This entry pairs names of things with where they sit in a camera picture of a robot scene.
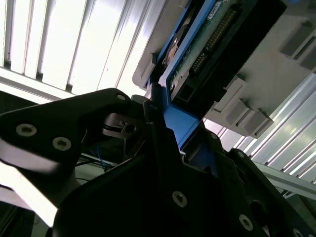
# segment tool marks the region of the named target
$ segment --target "cable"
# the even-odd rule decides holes
[[[100,149],[99,149],[99,144],[97,144],[97,154],[98,154],[98,158],[99,158],[99,160],[100,160],[100,162],[101,162],[101,165],[102,165],[102,168],[103,168],[103,170],[104,170],[104,172],[107,172],[108,171],[108,169],[107,169],[107,164],[105,164],[104,162],[103,162],[103,160],[101,159],[101,156],[100,156]]]
[[[86,159],[86,160],[94,160],[95,162],[98,162],[98,164],[100,164],[99,158],[93,156],[92,154],[90,154],[90,152],[89,152],[89,154],[82,153],[80,157],[83,158],[83,159]],[[107,161],[107,160],[104,160],[104,159],[102,159],[102,161],[103,161],[105,164],[109,165],[110,167],[115,167],[115,166],[118,166],[118,165],[119,165],[119,164],[116,164],[116,163],[114,163],[114,162],[110,162],[110,161]]]
[[[96,154],[92,150],[90,150],[90,152],[94,155],[94,157],[97,157]]]

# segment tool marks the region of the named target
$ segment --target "green circuit board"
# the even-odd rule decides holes
[[[216,34],[220,23],[223,22],[223,18],[227,15],[230,7],[236,3],[237,0],[230,1],[217,1],[212,8],[208,18],[202,25],[201,29],[197,33],[192,44],[188,48],[184,57],[177,66],[175,72],[171,76],[170,88],[175,88],[179,80],[192,68],[198,67],[199,62],[203,60],[203,48],[209,43],[210,38]]]

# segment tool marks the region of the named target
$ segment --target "blue cable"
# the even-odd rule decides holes
[[[94,157],[98,157],[98,158],[99,158],[100,164],[101,164],[103,170],[105,171],[104,163],[103,163],[103,161],[102,161],[102,159],[101,159],[101,157],[100,157],[99,145],[97,146],[97,154],[98,154],[98,156],[97,156],[92,150],[90,150],[90,152],[94,155]]]
[[[107,164],[105,164],[105,163],[103,162],[103,160],[101,159],[99,144],[97,145],[97,154],[98,154],[98,158],[99,158],[99,160],[100,160],[100,162],[101,162],[101,164],[102,164],[102,167],[103,167],[103,169],[105,170]]]

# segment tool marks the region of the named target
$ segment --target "screw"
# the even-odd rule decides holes
[[[169,91],[172,91],[173,89],[174,89],[174,84],[172,84],[172,85],[170,86]]]
[[[241,157],[244,158],[244,154],[242,152],[237,152],[237,154]]]
[[[303,237],[303,235],[298,229],[293,229],[293,233],[295,237]]]
[[[172,199],[179,207],[185,207],[188,204],[186,196],[180,191],[174,191]]]
[[[217,136],[214,133],[211,133],[212,138],[217,139]]]
[[[18,125],[15,128],[15,131],[18,135],[22,137],[32,137],[37,133],[38,130],[31,124],[23,123]]]
[[[250,220],[247,216],[241,214],[241,215],[239,216],[239,221],[240,221],[241,225],[242,225],[246,230],[248,230],[248,231],[252,231],[252,230],[253,230],[253,225],[252,225],[252,223],[251,223],[251,220]]]
[[[120,100],[126,100],[125,96],[123,96],[123,95],[118,94],[117,97],[118,97],[118,99],[120,99]]]
[[[53,140],[53,147],[59,151],[67,151],[71,148],[71,141],[66,137],[56,137]]]

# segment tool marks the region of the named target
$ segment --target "corrugated metal ceiling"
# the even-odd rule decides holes
[[[226,150],[238,148],[255,162],[316,183],[316,75],[310,74],[272,113],[273,125],[259,138],[243,137],[212,121]]]
[[[35,87],[49,94],[56,88],[70,92],[59,92],[60,98],[108,87],[129,96],[144,94],[131,78],[164,4],[165,0],[1,1],[0,66],[10,71],[1,70],[0,77],[36,79],[42,85]]]

